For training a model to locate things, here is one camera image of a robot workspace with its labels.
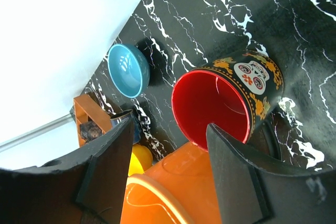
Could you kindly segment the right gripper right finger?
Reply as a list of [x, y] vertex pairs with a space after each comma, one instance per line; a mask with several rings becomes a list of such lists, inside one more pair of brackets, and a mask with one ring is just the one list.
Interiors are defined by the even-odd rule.
[[335, 223], [335, 170], [283, 163], [211, 123], [206, 139], [222, 223]]

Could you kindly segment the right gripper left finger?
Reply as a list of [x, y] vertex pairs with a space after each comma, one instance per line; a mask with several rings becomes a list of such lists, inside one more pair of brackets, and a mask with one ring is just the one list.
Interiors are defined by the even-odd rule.
[[1, 170], [1, 223], [119, 223], [132, 150], [129, 119], [47, 162]]

